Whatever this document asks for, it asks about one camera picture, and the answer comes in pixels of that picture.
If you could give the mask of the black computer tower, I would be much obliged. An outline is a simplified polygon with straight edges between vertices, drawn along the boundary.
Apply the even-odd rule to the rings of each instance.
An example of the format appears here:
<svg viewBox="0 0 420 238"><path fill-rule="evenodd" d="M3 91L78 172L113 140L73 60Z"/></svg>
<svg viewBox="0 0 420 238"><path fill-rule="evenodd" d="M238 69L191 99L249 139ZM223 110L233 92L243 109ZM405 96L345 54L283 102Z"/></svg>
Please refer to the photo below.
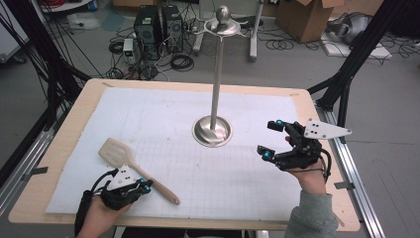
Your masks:
<svg viewBox="0 0 420 238"><path fill-rule="evenodd" d="M179 10L174 5L161 7L162 29L167 50L170 53L183 51L183 22Z"/></svg>
<svg viewBox="0 0 420 238"><path fill-rule="evenodd" d="M162 31L157 5L142 5L139 8L134 30L144 60L158 60L158 46L162 43Z"/></svg>

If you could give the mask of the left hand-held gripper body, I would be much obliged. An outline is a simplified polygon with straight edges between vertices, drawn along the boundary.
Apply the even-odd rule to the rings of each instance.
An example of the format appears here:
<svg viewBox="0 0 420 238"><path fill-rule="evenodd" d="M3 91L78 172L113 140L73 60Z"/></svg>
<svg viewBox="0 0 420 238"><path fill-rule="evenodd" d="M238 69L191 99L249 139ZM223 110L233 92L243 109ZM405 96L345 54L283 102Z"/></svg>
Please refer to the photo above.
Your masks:
<svg viewBox="0 0 420 238"><path fill-rule="evenodd" d="M138 179L127 165L111 172L113 177L108 180L100 190L100 197L104 204L114 210L119 210L124 206L134 203L141 196L139 194L139 184L135 184Z"/></svg>

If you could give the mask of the white round table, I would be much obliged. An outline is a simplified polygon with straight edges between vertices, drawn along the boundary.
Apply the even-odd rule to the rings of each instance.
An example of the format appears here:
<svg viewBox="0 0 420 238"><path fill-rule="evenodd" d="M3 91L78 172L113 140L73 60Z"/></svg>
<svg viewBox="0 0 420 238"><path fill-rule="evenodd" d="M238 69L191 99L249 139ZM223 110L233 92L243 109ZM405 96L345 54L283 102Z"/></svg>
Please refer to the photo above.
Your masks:
<svg viewBox="0 0 420 238"><path fill-rule="evenodd" d="M41 10L46 12L62 12L62 11L68 11L72 9L76 9L79 7L87 7L90 3L93 3L94 5L97 4L96 0L81 0L80 2L70 2L69 0L65 0L64 3L59 5L44 5L40 4Z"/></svg>

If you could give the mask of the grey bag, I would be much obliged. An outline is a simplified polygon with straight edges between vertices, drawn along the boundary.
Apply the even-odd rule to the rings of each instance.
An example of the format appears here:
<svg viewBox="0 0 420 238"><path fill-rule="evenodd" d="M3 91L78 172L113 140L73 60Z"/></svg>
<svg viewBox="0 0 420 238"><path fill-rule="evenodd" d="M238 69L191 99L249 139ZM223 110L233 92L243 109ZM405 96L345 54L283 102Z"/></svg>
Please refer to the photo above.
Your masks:
<svg viewBox="0 0 420 238"><path fill-rule="evenodd" d="M362 35L371 16L361 12L344 13L339 18L329 21L326 26L326 33L333 33L342 42L351 46Z"/></svg>

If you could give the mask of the small white power device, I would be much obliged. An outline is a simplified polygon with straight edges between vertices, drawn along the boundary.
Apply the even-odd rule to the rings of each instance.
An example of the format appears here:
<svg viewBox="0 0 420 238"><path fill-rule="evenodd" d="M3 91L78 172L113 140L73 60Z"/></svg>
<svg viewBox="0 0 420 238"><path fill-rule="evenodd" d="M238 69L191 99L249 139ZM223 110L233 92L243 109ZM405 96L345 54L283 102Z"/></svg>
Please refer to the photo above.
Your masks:
<svg viewBox="0 0 420 238"><path fill-rule="evenodd" d="M123 45L123 54L126 58L127 63L134 63L134 42L132 39L125 39Z"/></svg>

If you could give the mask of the white metal floor stand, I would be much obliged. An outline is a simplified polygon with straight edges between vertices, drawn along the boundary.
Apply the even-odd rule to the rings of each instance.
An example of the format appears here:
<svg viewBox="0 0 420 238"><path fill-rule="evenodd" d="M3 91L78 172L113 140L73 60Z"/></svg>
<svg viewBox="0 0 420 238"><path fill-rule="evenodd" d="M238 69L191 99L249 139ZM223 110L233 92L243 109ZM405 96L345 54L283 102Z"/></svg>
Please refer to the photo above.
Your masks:
<svg viewBox="0 0 420 238"><path fill-rule="evenodd" d="M259 7L254 17L253 30L250 35L250 60L251 61L257 60L258 30L259 30L259 24L260 24L260 20L263 13L263 0L258 0L258 1L259 1ZM205 32L205 23L206 23L206 20L203 19L204 0L198 0L198 5L199 5L199 17L197 18L198 32L196 33L195 43L192 48L195 54L198 54L200 52L201 44L202 44L204 32Z"/></svg>

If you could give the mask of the white flat board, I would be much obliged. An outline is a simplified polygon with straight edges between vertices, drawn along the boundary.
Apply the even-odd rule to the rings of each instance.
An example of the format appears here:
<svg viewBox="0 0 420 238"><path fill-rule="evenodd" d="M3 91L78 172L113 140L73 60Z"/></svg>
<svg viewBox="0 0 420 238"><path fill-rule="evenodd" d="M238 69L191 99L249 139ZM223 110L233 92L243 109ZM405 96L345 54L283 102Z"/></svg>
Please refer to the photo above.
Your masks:
<svg viewBox="0 0 420 238"><path fill-rule="evenodd" d="M352 51L349 45L330 33L324 33L322 35L321 46L329 57L346 58ZM387 60L392 58L392 54L382 44L377 44L375 49L370 53L369 58Z"/></svg>

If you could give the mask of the beige slotted spatula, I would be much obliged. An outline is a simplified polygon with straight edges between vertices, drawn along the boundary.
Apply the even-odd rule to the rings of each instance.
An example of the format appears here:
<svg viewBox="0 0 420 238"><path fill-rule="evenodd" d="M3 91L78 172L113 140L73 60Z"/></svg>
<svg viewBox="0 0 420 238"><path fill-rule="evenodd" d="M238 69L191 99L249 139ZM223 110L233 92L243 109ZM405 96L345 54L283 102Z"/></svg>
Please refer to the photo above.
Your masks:
<svg viewBox="0 0 420 238"><path fill-rule="evenodd" d="M142 178L150 179L153 182L153 187L166 200L175 205L180 204L180 199L174 192L159 182L156 178L149 175L137 164L131 149L123 142L113 138L108 138L100 148L98 154L104 161L114 168L121 168L123 165L127 165L131 169L134 169Z"/></svg>

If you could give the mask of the aluminium rail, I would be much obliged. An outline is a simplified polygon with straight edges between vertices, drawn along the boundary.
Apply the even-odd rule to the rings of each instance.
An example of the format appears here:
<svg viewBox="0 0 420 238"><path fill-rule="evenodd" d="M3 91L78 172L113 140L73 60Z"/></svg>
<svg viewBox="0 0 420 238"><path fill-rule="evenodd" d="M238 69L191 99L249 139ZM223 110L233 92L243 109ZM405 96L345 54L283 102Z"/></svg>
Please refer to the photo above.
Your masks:
<svg viewBox="0 0 420 238"><path fill-rule="evenodd" d="M0 217L33 175L47 171L47 169L38 169L37 165L53 141L65 116L66 112L58 110L56 118L49 123L47 112L44 112L0 169Z"/></svg>
<svg viewBox="0 0 420 238"><path fill-rule="evenodd" d="M329 143L360 225L369 238L386 238L346 139L334 138Z"/></svg>

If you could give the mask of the white cabinet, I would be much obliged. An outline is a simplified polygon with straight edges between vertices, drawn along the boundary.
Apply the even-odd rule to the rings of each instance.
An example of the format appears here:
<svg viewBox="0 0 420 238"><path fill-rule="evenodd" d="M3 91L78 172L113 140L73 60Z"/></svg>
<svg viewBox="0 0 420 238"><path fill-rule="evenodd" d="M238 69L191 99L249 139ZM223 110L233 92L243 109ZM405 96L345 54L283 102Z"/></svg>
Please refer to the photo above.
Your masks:
<svg viewBox="0 0 420 238"><path fill-rule="evenodd" d="M0 63L8 61L21 48L7 28L14 30L23 42L29 41L12 12L4 1L0 0Z"/></svg>

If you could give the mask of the person's right hand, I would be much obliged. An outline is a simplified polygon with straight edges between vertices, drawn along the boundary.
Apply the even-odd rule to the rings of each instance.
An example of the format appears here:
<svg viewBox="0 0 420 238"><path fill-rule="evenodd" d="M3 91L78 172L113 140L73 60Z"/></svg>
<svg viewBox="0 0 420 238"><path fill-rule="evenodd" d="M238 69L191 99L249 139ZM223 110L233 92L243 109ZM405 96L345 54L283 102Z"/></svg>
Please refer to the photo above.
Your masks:
<svg viewBox="0 0 420 238"><path fill-rule="evenodd" d="M288 172L297 178L303 191L322 195L327 193L323 176L323 163L321 159L306 169L297 168L288 170Z"/></svg>

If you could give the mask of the steel utensil stand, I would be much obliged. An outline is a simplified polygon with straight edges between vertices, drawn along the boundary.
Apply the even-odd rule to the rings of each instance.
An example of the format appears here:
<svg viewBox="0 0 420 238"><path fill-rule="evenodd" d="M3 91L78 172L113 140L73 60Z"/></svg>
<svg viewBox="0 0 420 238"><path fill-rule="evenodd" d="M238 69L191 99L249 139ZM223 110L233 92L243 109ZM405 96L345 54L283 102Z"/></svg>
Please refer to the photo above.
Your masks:
<svg viewBox="0 0 420 238"><path fill-rule="evenodd" d="M194 122L192 135L200 145L217 148L226 145L233 136L231 123L218 115L224 39L241 35L241 24L232 19L231 12L227 6L221 5L216 10L216 17L204 23L203 32L216 37L211 113L198 118Z"/></svg>

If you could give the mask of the person's left hand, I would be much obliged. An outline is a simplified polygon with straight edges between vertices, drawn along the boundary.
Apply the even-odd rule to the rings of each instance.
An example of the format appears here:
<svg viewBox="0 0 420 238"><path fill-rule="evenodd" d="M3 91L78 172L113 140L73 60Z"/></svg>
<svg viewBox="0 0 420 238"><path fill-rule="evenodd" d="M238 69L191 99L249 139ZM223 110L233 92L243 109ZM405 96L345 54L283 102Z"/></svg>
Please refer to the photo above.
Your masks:
<svg viewBox="0 0 420 238"><path fill-rule="evenodd" d="M131 208L131 204L119 210L107 207L100 196L93 196L83 226L76 238L100 238Z"/></svg>

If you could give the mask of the white grid mat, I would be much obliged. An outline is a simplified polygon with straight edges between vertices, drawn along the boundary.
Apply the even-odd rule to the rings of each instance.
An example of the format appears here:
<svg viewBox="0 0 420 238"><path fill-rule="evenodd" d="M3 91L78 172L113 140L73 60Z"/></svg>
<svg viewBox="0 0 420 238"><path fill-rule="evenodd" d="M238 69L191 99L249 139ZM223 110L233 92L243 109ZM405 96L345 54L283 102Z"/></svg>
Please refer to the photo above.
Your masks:
<svg viewBox="0 0 420 238"><path fill-rule="evenodd" d="M222 147L208 148L195 141L192 126L209 114L210 93L108 88L62 169L47 211L77 210L82 193L110 171L98 151L114 138L180 200L174 205L152 190L132 206L132 216L285 221L298 204L300 186L263 161L257 147L289 150L283 134L266 125L296 121L294 99L292 94L221 94L218 113L231 123L233 137Z"/></svg>

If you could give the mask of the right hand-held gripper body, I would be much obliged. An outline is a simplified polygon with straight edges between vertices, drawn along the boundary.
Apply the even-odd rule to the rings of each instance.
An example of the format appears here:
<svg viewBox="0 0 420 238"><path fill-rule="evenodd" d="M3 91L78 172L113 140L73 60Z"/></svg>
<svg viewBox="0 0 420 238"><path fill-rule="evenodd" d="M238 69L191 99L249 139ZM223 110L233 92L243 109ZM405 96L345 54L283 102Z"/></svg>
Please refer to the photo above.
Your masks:
<svg viewBox="0 0 420 238"><path fill-rule="evenodd" d="M292 150L274 155L273 163L281 170L306 169L315 164L325 153L328 159L327 170L331 168L331 156L326 152L320 140L330 140L334 138L351 135L351 129L328 124L309 118L305 126L298 122L288 123L284 128L289 136L289 145Z"/></svg>

